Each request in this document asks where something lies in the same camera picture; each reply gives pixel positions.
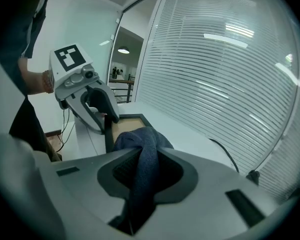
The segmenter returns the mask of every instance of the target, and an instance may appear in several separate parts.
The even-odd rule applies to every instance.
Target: railing
[[[135,77],[134,76],[131,76],[131,74],[129,74],[128,76],[128,81],[135,81]]]
[[[130,96],[132,96],[131,93],[131,86],[134,85],[134,81],[127,81],[127,80],[117,80],[117,79],[109,79],[109,83],[118,83],[118,84],[127,84],[128,85],[128,88],[111,88],[113,91],[127,91],[127,94],[126,95],[114,95],[114,97],[126,97],[126,101],[118,101],[118,103],[129,103],[131,102],[130,100]]]

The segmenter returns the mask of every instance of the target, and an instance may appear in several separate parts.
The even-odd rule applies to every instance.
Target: ceiling light
[[[293,60],[292,54],[288,54],[287,56],[285,56],[285,59],[291,63]]]
[[[126,46],[121,46],[121,47],[118,49],[118,52],[119,52],[119,53],[123,53],[123,54],[129,54],[129,53],[130,53],[128,47],[126,47]]]
[[[249,30],[249,29],[244,28],[244,27],[236,26],[236,25],[233,25],[233,24],[225,24],[225,29],[229,30],[229,31],[232,31],[232,32],[235,32],[235,33],[238,33],[238,34],[241,34],[241,35],[244,35],[244,36],[247,36],[249,38],[252,38],[255,34],[255,32],[252,31],[252,30]]]
[[[287,67],[285,67],[284,65],[282,65],[281,63],[277,63],[275,64],[275,66],[280,69],[283,73],[285,73],[288,77],[290,77],[290,79],[292,80],[292,82],[296,85],[300,87],[300,80],[298,80],[296,78],[296,76],[290,71],[290,69],[288,69]]]
[[[100,45],[100,46],[104,46],[104,45],[106,45],[107,43],[110,43],[110,41],[108,41],[108,40],[107,40],[107,41],[104,41],[104,42],[100,43],[99,45]]]
[[[227,42],[227,43],[230,43],[230,44],[233,44],[233,45],[236,45],[236,46],[240,46],[240,47],[243,47],[243,48],[247,48],[248,47],[248,44],[245,43],[245,42],[241,42],[241,41],[238,41],[238,40],[235,40],[235,39],[232,39],[232,38],[229,38],[229,37],[225,37],[225,36],[222,36],[222,35],[217,35],[217,34],[203,34],[203,36],[205,38],[208,38],[208,39],[214,39],[214,40],[224,41],[224,42]]]

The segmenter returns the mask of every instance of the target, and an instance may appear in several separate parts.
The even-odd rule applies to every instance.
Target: window blinds
[[[298,47],[300,68],[300,27],[291,20]],[[259,170],[259,186],[272,195],[278,203],[287,200],[300,188],[300,88],[291,115],[291,124],[270,159]]]
[[[222,143],[244,175],[287,125],[300,86],[297,65],[277,0],[165,0],[136,100]]]

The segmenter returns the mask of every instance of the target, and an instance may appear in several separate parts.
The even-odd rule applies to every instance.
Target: wrist
[[[37,79],[37,93],[45,93],[44,83],[43,83],[43,73],[38,74]]]
[[[45,93],[51,94],[54,92],[54,83],[51,76],[51,71],[46,70],[41,75],[42,89]]]

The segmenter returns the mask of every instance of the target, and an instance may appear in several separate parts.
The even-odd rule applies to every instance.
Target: white robot part
[[[114,92],[100,80],[92,62],[77,43],[52,50],[49,60],[51,81],[62,109],[70,108],[88,127],[104,133],[102,113],[117,123],[119,109]],[[97,108],[98,112],[93,113],[89,107]]]
[[[52,70],[54,90],[63,83],[73,86],[84,80],[84,78],[92,78],[94,71],[83,72],[84,66],[91,65],[92,62],[92,59],[78,43],[52,50],[50,52],[49,69]]]

